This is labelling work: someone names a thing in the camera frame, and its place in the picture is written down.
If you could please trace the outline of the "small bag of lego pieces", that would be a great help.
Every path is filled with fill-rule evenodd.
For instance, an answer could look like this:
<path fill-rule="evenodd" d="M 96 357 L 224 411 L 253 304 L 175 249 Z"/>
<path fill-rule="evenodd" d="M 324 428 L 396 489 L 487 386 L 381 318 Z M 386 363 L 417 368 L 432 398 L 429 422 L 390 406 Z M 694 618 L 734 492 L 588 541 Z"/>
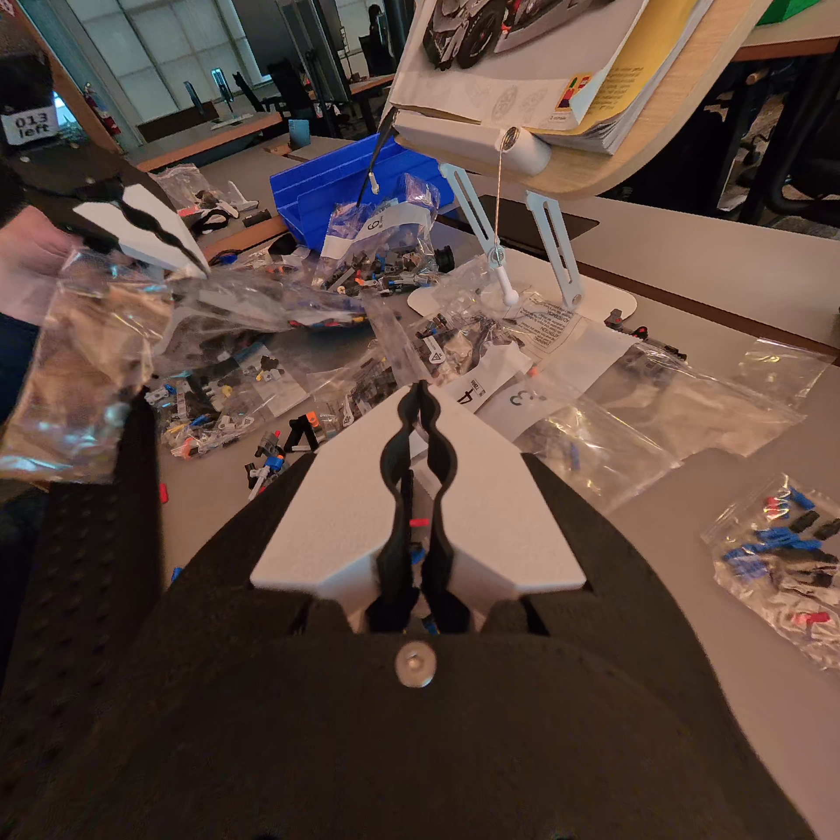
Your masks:
<path fill-rule="evenodd" d="M 781 474 L 703 534 L 715 581 L 821 670 L 839 670 L 838 500 Z"/>

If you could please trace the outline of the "long grey desk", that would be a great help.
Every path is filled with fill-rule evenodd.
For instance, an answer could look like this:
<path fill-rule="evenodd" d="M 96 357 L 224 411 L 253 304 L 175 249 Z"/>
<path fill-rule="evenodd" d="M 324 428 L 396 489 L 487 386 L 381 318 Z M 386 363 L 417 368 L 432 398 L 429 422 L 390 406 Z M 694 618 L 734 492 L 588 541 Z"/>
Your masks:
<path fill-rule="evenodd" d="M 371 110 L 370 99 L 390 87 L 395 74 L 372 77 L 350 85 L 351 100 L 359 104 L 368 134 L 378 130 L 379 123 Z M 237 119 L 221 129 L 205 122 L 191 129 L 175 133 L 162 140 L 147 143 L 129 154 L 129 162 L 142 172 L 154 172 L 167 165 L 176 164 L 197 154 L 212 151 L 232 142 L 248 139 L 268 131 L 269 138 L 286 130 L 286 121 L 278 112 L 265 112 Z"/>

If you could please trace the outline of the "black perforated office chair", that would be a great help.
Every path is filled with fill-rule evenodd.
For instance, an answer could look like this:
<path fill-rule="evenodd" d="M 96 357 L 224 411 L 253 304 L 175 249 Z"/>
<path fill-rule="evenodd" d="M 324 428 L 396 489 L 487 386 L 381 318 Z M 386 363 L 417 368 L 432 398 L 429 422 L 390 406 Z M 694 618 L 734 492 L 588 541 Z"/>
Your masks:
<path fill-rule="evenodd" d="M 2 838 L 88 735 L 121 660 L 162 594 L 154 415 L 138 397 L 105 484 L 32 487 L 34 551 L 24 566 L 2 687 Z"/>

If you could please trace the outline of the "scattered loose lego pieces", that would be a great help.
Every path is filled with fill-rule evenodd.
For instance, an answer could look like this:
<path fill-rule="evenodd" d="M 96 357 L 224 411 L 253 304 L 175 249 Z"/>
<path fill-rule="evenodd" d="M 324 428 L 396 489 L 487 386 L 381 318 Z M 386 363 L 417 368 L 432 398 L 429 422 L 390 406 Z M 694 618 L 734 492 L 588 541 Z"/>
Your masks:
<path fill-rule="evenodd" d="M 293 454 L 327 442 L 317 414 L 294 416 L 288 431 L 277 420 L 307 394 L 284 370 L 229 373 L 220 380 L 190 375 L 165 381 L 145 396 L 156 415 L 162 446 L 188 460 L 230 448 L 252 433 L 255 452 L 245 465 L 250 500 L 276 480 Z"/>

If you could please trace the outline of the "black display screen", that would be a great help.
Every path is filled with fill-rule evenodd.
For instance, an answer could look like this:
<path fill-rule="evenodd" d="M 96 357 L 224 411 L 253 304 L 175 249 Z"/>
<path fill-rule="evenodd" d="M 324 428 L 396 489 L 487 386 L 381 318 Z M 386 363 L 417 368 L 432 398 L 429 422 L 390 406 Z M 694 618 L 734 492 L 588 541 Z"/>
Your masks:
<path fill-rule="evenodd" d="M 234 1 L 259 71 L 270 76 L 293 119 L 313 134 L 341 139 L 340 108 L 351 102 L 339 56 L 335 2 Z"/>

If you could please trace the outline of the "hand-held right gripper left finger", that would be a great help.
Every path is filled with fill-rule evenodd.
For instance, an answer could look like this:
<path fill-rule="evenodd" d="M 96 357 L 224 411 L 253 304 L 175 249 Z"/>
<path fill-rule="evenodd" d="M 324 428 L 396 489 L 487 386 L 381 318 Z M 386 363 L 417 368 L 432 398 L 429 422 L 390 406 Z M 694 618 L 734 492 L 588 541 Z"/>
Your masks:
<path fill-rule="evenodd" d="M 404 386 L 314 456 L 250 575 L 257 589 L 339 603 L 374 632 L 401 632 L 418 589 L 411 559 L 410 437 L 418 384 Z"/>

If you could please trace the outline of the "large clear lego bag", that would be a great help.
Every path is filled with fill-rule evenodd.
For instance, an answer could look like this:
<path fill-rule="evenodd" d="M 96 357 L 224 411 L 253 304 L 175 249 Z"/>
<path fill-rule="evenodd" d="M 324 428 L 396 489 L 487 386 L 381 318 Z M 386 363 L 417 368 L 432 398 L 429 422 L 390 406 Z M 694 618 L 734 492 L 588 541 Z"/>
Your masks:
<path fill-rule="evenodd" d="M 17 404 L 2 433 L 2 478 L 104 483 L 131 404 L 153 375 L 200 371 L 246 339 L 352 329 L 357 298 L 302 270 L 213 266 L 205 277 L 76 252 L 59 277 Z"/>

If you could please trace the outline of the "yellow instruction booklet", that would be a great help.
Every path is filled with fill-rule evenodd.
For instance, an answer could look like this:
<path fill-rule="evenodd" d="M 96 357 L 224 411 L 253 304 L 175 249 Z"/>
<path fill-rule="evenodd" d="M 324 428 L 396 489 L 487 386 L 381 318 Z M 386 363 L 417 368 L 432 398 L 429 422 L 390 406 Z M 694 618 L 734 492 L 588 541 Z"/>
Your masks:
<path fill-rule="evenodd" d="M 626 39 L 581 124 L 545 142 L 614 154 L 706 15 L 711 1 L 650 1 Z"/>

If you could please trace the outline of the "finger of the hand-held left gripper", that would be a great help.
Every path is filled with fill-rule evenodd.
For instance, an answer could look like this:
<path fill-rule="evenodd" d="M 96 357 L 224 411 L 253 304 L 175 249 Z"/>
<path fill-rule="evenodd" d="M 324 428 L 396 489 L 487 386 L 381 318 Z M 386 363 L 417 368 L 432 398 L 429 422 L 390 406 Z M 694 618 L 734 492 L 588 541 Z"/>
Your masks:
<path fill-rule="evenodd" d="M 125 226 L 125 220 L 116 207 L 115 203 L 83 203 L 74 209 L 77 215 L 82 216 L 88 222 L 101 228 L 117 240 L 116 233 L 121 232 Z"/>
<path fill-rule="evenodd" d="M 209 265 L 178 213 L 142 184 L 113 185 L 112 197 L 125 220 L 116 233 L 121 252 L 143 263 L 206 277 Z"/>

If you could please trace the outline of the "wooden book stand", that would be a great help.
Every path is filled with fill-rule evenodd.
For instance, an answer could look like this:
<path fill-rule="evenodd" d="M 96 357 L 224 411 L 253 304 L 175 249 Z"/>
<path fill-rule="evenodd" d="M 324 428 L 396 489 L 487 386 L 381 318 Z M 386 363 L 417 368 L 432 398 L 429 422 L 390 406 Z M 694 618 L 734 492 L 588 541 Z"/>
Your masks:
<path fill-rule="evenodd" d="M 599 196 L 642 172 L 643 193 L 681 195 L 696 177 L 683 146 L 699 152 L 700 167 L 713 160 L 692 139 L 699 113 L 738 49 L 770 2 L 711 2 L 706 15 L 659 82 L 634 126 L 614 154 L 564 148 L 518 125 L 498 127 L 454 119 L 392 104 L 391 93 L 381 133 L 403 147 L 422 152 L 449 167 L 495 176 L 500 184 L 517 182 L 528 193 L 555 198 Z"/>

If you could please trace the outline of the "green box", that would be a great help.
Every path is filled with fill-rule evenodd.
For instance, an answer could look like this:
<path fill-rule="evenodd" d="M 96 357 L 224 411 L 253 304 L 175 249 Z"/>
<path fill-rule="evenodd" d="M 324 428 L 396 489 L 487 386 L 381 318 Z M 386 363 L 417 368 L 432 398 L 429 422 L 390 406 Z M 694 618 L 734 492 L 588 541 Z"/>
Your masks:
<path fill-rule="evenodd" d="M 770 3 L 757 26 L 775 25 L 781 23 L 806 9 L 820 3 L 817 0 L 775 0 Z"/>

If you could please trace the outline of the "person's left hand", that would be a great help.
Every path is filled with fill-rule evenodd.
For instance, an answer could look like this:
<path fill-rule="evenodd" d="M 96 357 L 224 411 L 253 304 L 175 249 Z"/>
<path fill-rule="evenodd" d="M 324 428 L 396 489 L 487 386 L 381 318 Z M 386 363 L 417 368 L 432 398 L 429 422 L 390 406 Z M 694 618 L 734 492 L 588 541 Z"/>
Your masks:
<path fill-rule="evenodd" d="M 1 311 L 41 326 L 56 292 L 58 275 L 82 246 L 33 206 L 24 207 L 1 231 Z"/>

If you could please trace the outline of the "red fire extinguisher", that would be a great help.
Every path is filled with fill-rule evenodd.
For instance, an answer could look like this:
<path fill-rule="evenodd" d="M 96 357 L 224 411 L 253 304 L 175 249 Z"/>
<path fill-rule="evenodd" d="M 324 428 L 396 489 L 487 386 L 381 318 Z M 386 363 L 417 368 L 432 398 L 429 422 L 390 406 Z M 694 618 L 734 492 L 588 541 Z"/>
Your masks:
<path fill-rule="evenodd" d="M 105 108 L 99 95 L 89 82 L 86 83 L 82 89 L 82 95 L 89 108 L 96 114 L 101 125 L 109 133 L 109 135 L 113 138 L 119 137 L 121 129 L 110 112 Z"/>

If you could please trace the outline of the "blue plastic storage bin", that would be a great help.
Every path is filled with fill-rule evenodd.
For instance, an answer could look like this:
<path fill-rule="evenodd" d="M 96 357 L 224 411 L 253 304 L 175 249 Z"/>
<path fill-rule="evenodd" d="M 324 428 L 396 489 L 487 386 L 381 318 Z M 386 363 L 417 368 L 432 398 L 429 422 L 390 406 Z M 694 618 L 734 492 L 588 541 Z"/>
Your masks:
<path fill-rule="evenodd" d="M 364 187 L 362 203 L 394 198 L 404 173 L 438 189 L 439 204 L 455 202 L 436 160 L 403 148 L 394 139 L 383 146 L 374 163 L 380 195 L 372 192 L 367 170 L 377 138 L 371 136 L 270 177 L 276 210 L 300 245 L 320 250 L 336 205 L 355 203 Z"/>

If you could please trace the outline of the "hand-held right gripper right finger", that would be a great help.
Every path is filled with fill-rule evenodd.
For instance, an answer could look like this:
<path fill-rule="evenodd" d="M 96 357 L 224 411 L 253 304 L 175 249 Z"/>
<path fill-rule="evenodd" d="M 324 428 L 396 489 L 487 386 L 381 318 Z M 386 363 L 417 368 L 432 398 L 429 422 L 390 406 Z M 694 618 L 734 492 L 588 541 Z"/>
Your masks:
<path fill-rule="evenodd" d="M 585 573 L 534 478 L 539 466 L 454 398 L 422 383 L 434 498 L 422 594 L 442 634 L 499 602 L 578 591 Z"/>

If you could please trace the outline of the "pile of lego part bags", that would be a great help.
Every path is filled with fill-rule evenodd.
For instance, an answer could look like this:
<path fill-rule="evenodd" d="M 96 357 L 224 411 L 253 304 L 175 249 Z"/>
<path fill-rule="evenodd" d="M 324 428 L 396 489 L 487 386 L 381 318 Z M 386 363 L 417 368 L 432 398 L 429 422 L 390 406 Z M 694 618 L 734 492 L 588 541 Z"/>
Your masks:
<path fill-rule="evenodd" d="M 393 326 L 376 310 L 387 349 L 376 339 L 353 363 L 310 375 L 327 441 L 420 365 L 430 385 L 611 510 L 703 450 L 753 455 L 803 419 L 834 360 L 757 339 L 720 379 L 643 329 L 602 327 L 534 290 L 508 313 L 484 257 L 435 279 L 419 288 L 433 308 L 423 319 Z"/>

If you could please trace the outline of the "grey car instruction booklet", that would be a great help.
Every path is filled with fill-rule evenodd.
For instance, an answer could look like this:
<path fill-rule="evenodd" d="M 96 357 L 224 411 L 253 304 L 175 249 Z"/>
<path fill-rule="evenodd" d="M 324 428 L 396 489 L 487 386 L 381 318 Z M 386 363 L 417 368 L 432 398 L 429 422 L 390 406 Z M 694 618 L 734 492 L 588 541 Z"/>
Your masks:
<path fill-rule="evenodd" d="M 577 128 L 648 1 L 427 1 L 391 102 L 535 133 Z"/>

